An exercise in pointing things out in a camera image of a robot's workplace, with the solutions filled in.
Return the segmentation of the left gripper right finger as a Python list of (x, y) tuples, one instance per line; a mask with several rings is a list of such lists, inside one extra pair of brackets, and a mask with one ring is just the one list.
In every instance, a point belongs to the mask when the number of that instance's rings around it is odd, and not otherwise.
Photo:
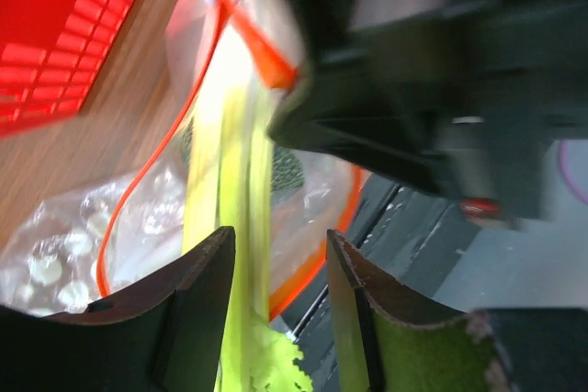
[(584, 391), (587, 312), (460, 312), (402, 284), (341, 232), (327, 275), (344, 391)]

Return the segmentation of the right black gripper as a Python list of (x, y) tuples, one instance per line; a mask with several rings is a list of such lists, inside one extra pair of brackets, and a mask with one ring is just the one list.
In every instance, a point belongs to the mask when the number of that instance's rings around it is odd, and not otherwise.
[(547, 213), (543, 158), (587, 136), (587, 0), (286, 0), (300, 91), (270, 137), (431, 196), (472, 221)]

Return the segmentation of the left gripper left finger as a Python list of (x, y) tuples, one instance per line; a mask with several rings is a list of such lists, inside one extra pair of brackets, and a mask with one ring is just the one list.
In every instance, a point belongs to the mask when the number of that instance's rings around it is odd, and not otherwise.
[(81, 314), (2, 308), (2, 390), (213, 390), (234, 262), (235, 232), (221, 227)]

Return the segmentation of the clear orange zip top bag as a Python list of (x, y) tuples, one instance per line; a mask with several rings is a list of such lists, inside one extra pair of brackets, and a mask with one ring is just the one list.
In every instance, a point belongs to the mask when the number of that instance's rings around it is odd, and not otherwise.
[[(111, 231), (117, 221), (120, 211), (130, 197), (133, 190), (150, 171), (157, 162), (160, 155), (164, 152), (173, 136), (177, 132), (180, 123), (183, 122), (188, 110), (196, 101), (197, 94), (203, 84), (204, 77), (209, 69), (214, 52), (221, 39), (221, 33), (227, 24), (232, 21), (235, 30), (243, 40), (246, 48), (251, 54), (255, 68), (260, 74), (261, 80), (267, 88), (279, 89), (291, 92), (295, 83), (299, 80), (298, 70), (287, 61), (284, 54), (268, 39), (267, 35), (261, 29), (254, 25), (251, 18), (244, 12), (237, 0), (205, 0), (207, 4), (214, 6), (216, 14), (216, 25), (213, 30), (212, 40), (209, 49), (206, 52), (203, 67), (198, 74), (195, 85), (187, 97), (184, 106), (176, 117), (172, 127), (168, 130), (158, 147), (153, 152), (149, 160), (138, 171), (137, 175), (130, 182), (129, 186), (123, 193), (120, 201), (117, 203), (111, 216), (105, 236), (99, 247), (96, 262), (96, 285), (101, 297), (107, 297), (111, 294), (109, 281), (107, 278), (107, 245), (110, 239)], [(337, 228), (346, 229), (354, 216), (357, 207), (360, 192), (362, 189), (362, 171), (358, 166), (349, 166), (352, 174), (351, 187), (345, 202), (345, 209), (341, 212), (337, 220)], [(284, 282), (278, 290), (269, 297), (269, 318), (274, 319), (282, 313), (301, 292), (310, 284), (310, 282), (323, 269), (326, 262), (326, 240), (323, 240), (317, 252), (311, 255), (299, 267), (297, 272)]]

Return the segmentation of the green toy vegetable stick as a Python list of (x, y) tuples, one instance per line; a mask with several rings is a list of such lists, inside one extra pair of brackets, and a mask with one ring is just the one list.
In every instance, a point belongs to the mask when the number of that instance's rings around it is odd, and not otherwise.
[(219, 45), (196, 94), (183, 243), (220, 226), (235, 232), (235, 264), (217, 391), (311, 391), (303, 354), (269, 320), (273, 101), (242, 44)]

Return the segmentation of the green toy melon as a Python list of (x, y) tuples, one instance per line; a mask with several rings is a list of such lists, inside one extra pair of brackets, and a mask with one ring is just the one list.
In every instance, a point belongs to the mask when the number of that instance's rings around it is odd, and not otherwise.
[[(193, 119), (179, 132), (180, 154), (183, 162), (189, 165), (192, 144)], [(304, 184), (304, 173), (300, 159), (292, 150), (275, 146), (272, 158), (271, 192), (296, 191)]]

